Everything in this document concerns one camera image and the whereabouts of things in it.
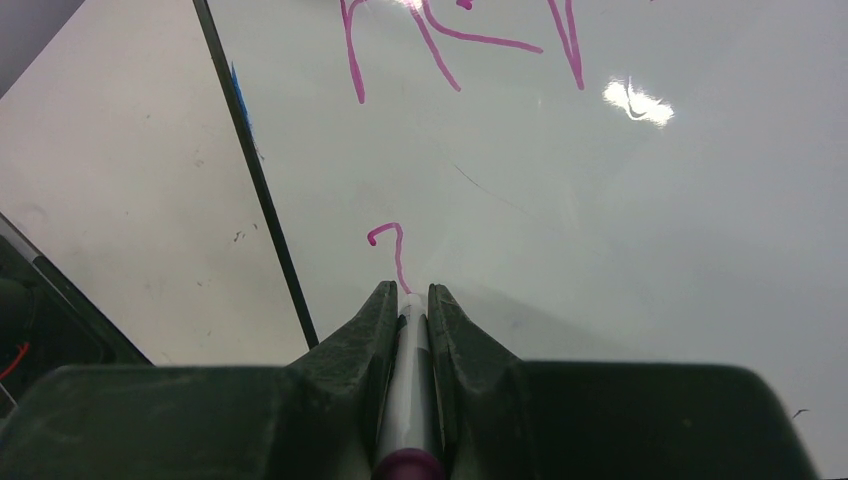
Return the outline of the pink whiteboard marker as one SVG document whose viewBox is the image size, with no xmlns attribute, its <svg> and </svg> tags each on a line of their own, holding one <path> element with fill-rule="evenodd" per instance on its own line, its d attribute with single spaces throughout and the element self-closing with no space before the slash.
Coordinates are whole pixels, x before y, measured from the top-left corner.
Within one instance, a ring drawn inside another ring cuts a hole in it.
<svg viewBox="0 0 848 480">
<path fill-rule="evenodd" d="M 375 450 L 374 479 L 444 479 L 443 446 L 425 302 L 409 294 Z"/>
</svg>

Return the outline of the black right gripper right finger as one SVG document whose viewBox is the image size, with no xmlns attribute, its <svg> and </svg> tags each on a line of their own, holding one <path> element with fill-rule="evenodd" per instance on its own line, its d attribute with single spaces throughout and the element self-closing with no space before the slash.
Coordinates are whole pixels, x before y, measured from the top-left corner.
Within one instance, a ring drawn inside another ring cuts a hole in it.
<svg viewBox="0 0 848 480">
<path fill-rule="evenodd" d="M 813 479 L 780 401 L 732 366 L 522 360 L 443 285 L 429 337 L 451 479 Z"/>
</svg>

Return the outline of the black framed whiteboard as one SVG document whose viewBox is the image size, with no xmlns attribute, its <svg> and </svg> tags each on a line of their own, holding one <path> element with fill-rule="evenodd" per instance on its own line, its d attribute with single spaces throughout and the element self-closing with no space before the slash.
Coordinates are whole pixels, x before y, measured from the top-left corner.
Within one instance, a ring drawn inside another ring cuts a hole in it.
<svg viewBox="0 0 848 480">
<path fill-rule="evenodd" d="M 847 473 L 843 1 L 199 1 L 309 344 L 382 280 L 514 353 L 761 375 Z"/>
</svg>

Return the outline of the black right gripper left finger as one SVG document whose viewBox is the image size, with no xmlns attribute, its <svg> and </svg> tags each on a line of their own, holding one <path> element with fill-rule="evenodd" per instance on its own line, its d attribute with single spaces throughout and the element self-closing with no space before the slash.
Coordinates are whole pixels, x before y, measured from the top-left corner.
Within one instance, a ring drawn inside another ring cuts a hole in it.
<svg viewBox="0 0 848 480">
<path fill-rule="evenodd" d="M 368 479 L 398 290 L 288 366 L 73 366 L 1 431 L 5 479 Z"/>
</svg>

